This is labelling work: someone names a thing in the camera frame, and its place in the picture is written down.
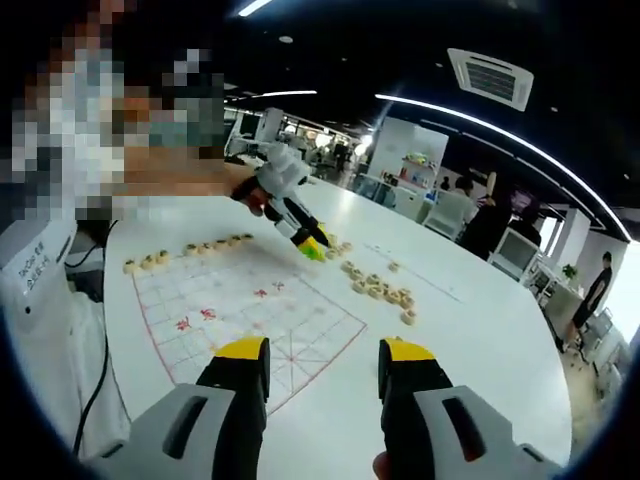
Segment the green object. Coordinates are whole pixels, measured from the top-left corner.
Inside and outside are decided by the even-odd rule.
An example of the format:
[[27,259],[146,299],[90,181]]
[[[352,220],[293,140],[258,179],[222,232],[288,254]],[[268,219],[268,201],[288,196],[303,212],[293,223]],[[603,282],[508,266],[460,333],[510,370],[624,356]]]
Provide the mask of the green object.
[[300,250],[305,257],[311,260],[322,260],[322,254],[310,245],[300,245],[298,250]]
[[573,265],[569,265],[567,263],[564,267],[562,267],[562,273],[564,273],[565,277],[571,280],[573,277],[575,277],[578,274],[578,269]]

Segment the person in black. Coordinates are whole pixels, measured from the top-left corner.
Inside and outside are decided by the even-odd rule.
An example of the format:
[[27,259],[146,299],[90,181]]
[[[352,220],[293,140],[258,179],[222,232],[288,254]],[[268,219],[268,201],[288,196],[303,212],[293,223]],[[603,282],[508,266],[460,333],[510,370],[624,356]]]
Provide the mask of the person in black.
[[444,190],[446,192],[450,188],[451,188],[451,185],[449,184],[449,177],[444,177],[444,180],[440,184],[440,190]]
[[537,246],[540,246],[542,243],[542,237],[540,236],[540,232],[536,230],[536,227],[533,226],[538,220],[540,209],[536,204],[527,205],[524,210],[522,210],[522,214],[520,215],[520,220],[513,220],[509,223],[509,228],[515,230],[524,238],[529,240],[532,243],[535,243]]
[[564,352],[567,349],[568,344],[573,341],[578,329],[580,329],[589,317],[593,315],[602,297],[604,296],[609,284],[611,283],[611,277],[613,276],[613,270],[611,270],[611,253],[605,252],[602,256],[602,272],[598,275],[595,282],[589,288],[587,296],[584,298],[578,310],[573,315],[571,322],[567,326],[565,332],[564,342],[561,344],[561,350]]
[[511,220],[512,193],[513,188],[508,182],[498,183],[493,195],[485,199],[484,206],[467,225],[458,245],[487,260],[500,243]]

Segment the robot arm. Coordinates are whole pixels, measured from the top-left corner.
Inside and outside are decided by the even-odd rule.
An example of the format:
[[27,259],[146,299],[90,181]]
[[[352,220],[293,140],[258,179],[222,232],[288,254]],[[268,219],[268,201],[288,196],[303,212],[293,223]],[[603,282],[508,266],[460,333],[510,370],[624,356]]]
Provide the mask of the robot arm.
[[87,464],[105,480],[256,480],[269,358],[265,337],[226,345],[196,385],[177,385]]
[[284,144],[274,145],[267,158],[255,177],[240,184],[231,198],[242,201],[255,188],[262,188],[269,197],[265,215],[278,231],[311,260],[324,260],[320,245],[331,247],[329,236],[296,195],[297,187],[306,183],[310,167]]

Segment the hand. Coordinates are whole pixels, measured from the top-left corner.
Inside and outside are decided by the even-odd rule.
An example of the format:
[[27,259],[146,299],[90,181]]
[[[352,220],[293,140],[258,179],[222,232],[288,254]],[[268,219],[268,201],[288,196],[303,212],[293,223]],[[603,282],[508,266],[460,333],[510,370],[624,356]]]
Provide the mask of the hand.
[[[230,163],[224,164],[227,172],[227,180],[225,185],[225,195],[231,196],[233,191],[245,180],[253,177],[255,172],[253,168],[247,165],[234,165]],[[262,208],[267,203],[267,192],[260,187],[253,190],[249,196],[247,196],[242,203],[249,207],[251,213],[260,217],[263,214]]]
[[387,452],[381,453],[375,458],[373,461],[373,473],[376,474],[378,480],[389,480],[391,478]]

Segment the ceiling light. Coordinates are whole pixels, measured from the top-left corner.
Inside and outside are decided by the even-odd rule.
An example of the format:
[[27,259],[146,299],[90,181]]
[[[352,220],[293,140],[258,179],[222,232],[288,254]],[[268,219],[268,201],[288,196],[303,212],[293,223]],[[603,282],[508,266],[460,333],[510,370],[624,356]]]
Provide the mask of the ceiling light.
[[291,90],[289,92],[269,92],[262,95],[256,95],[258,97],[284,97],[285,95],[315,95],[315,90]]
[[271,2],[271,0],[255,0],[254,2],[249,4],[247,7],[240,10],[240,13],[238,15],[240,15],[241,17],[248,17],[253,12],[264,7],[269,2]]
[[322,148],[326,147],[331,143],[331,137],[329,135],[325,135],[324,133],[319,133],[316,137],[316,147]]
[[361,143],[354,149],[353,153],[361,157],[362,155],[364,155],[366,151],[367,151],[367,146],[364,143]]
[[529,150],[531,150],[531,151],[537,153],[538,155],[540,155],[542,158],[544,158],[549,163],[551,163],[552,165],[554,165],[555,167],[560,169],[560,171],[562,171],[569,178],[571,178],[574,182],[576,182],[578,185],[580,185],[582,187],[582,189],[585,192],[587,192],[596,202],[598,202],[600,204],[600,206],[604,209],[605,212],[607,212],[607,214],[611,217],[611,219],[618,226],[618,228],[620,229],[620,231],[622,232],[624,237],[627,239],[627,241],[630,242],[632,240],[631,239],[631,235],[629,235],[629,232],[627,231],[625,226],[622,224],[622,222],[620,221],[618,216],[615,213],[613,213],[613,210],[611,210],[611,207],[609,207],[609,205],[607,205],[607,203],[594,190],[592,190],[591,187],[589,187],[589,185],[587,185],[587,183],[584,180],[582,180],[580,177],[578,177],[575,173],[573,173],[571,170],[569,170],[567,167],[565,167],[563,164],[561,164],[558,160],[553,158],[551,155],[549,155],[548,153],[544,152],[543,150],[540,150],[538,147],[536,147],[535,145],[532,145],[531,143],[527,142],[526,140],[523,140],[522,138],[514,135],[513,133],[507,132],[506,130],[503,130],[502,128],[497,127],[497,126],[495,126],[495,125],[493,125],[493,124],[491,124],[489,122],[485,122],[484,120],[480,120],[479,118],[472,117],[471,115],[467,115],[466,113],[458,112],[458,111],[452,110],[450,108],[441,107],[439,105],[433,105],[433,104],[425,103],[425,102],[419,102],[417,100],[410,100],[408,98],[394,97],[392,95],[377,94],[376,98],[378,98],[380,100],[388,100],[390,102],[407,103],[409,105],[416,105],[418,107],[428,108],[430,110],[436,110],[438,112],[446,113],[448,115],[453,115],[455,117],[462,118],[464,120],[468,120],[469,122],[473,122],[476,125],[480,125],[482,127],[488,128],[489,130],[493,130],[494,132],[499,133],[500,135],[503,135],[503,136],[513,140],[516,143],[519,143],[523,147],[526,147]]

